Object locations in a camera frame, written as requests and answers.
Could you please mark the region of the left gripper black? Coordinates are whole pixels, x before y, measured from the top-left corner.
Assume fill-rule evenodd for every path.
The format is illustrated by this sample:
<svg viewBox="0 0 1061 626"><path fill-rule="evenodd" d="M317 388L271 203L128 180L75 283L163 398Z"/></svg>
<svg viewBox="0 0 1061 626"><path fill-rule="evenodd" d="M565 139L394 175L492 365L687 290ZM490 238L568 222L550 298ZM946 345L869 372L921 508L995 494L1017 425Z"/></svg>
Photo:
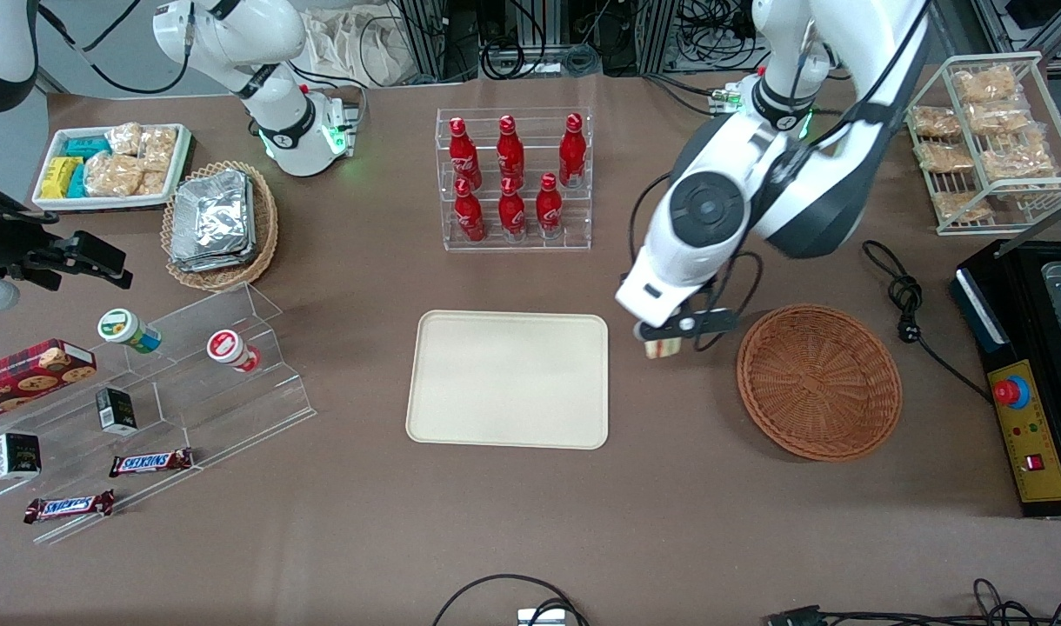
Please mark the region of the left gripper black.
<svg viewBox="0 0 1061 626"><path fill-rule="evenodd" d="M740 325L740 314L728 308L694 310L682 306L669 318L669 323L653 325L645 321L634 324L633 334L639 341L653 343L669 338L700 341L708 336L735 330Z"/></svg>

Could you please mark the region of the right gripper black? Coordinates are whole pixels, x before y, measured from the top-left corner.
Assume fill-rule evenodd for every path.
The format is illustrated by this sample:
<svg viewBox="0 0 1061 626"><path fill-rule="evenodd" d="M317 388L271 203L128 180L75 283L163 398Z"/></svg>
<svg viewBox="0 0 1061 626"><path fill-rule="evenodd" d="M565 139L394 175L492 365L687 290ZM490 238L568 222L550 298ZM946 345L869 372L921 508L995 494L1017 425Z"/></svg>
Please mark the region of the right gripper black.
<svg viewBox="0 0 1061 626"><path fill-rule="evenodd" d="M45 230L57 224L54 211L27 213L0 203L0 278L12 277L44 290L60 290L60 272L74 274L75 267L55 244L60 236ZM126 253L88 231L77 232L77 266L114 286L128 290L133 274L125 269Z"/></svg>

